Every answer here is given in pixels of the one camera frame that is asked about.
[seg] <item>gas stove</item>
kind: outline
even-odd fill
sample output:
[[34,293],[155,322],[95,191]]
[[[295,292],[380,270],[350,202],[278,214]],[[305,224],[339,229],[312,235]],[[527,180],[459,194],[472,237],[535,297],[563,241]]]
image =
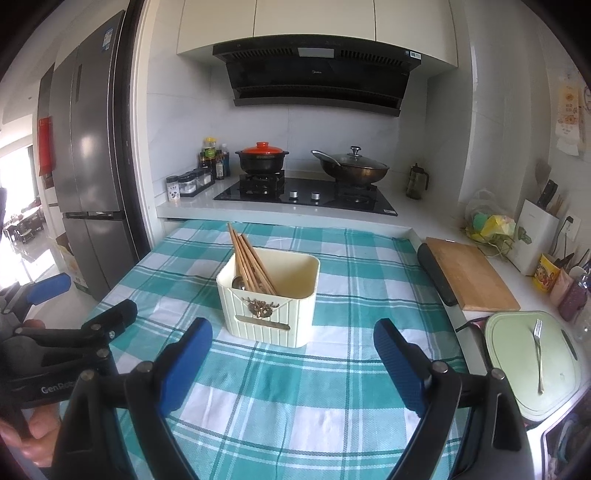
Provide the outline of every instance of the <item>gas stove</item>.
[[271,175],[240,175],[238,182],[214,200],[286,203],[398,216],[376,185],[291,179],[285,177],[284,171]]

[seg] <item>plastic bag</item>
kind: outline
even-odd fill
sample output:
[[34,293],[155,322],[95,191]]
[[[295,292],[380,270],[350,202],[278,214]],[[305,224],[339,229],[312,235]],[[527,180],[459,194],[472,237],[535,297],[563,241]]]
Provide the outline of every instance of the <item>plastic bag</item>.
[[468,225],[473,225],[476,215],[482,214],[486,216],[486,219],[491,215],[505,215],[507,211],[502,209],[496,202],[495,194],[489,190],[482,189],[478,190],[472,199],[466,205],[465,219]]
[[465,211],[466,235],[481,244],[493,245],[501,255],[511,249],[515,221],[497,204],[488,190],[479,190]]

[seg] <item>human hand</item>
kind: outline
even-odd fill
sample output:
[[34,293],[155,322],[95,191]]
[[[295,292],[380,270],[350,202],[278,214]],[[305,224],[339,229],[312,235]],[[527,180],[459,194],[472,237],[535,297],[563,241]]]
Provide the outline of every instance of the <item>human hand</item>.
[[[45,328],[41,320],[30,319],[24,327]],[[57,434],[60,431],[59,404],[43,405],[35,408],[28,420],[32,438],[22,439],[12,425],[0,420],[0,436],[11,447],[19,448],[23,456],[39,467],[51,466],[56,448]]]

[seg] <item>black clay pot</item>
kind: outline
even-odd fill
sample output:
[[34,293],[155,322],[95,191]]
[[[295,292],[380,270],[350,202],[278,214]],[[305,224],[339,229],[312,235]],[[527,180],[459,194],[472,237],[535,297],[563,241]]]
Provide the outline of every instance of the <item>black clay pot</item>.
[[268,142],[257,142],[256,147],[236,152],[240,158],[240,168],[252,175],[279,173],[287,154],[289,152],[280,148],[270,147]]

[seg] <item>dining table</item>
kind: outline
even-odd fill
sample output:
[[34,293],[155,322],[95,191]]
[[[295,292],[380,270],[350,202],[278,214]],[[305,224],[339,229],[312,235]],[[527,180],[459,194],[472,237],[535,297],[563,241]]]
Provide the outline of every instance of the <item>dining table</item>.
[[17,228],[21,223],[26,222],[27,220],[29,220],[33,216],[35,216],[37,214],[37,212],[39,212],[40,209],[41,209],[41,206],[37,206],[37,207],[29,208],[28,210],[25,210],[22,213],[22,218],[19,218],[17,220],[14,220],[13,222],[10,222],[9,224],[5,225],[4,228],[8,228],[9,226]]
[[[310,342],[287,348],[232,336],[216,276],[233,249],[226,222],[189,220],[159,243],[90,314],[122,300],[137,319],[111,343],[120,373],[153,360],[197,317],[213,343],[183,405],[167,417],[199,478],[382,480],[418,425],[375,348],[390,318],[430,359],[467,372],[445,309],[411,242],[340,228],[234,223],[255,247],[320,260]],[[458,410],[433,478],[452,471],[467,420]],[[119,412],[129,457],[150,478],[129,413]]]

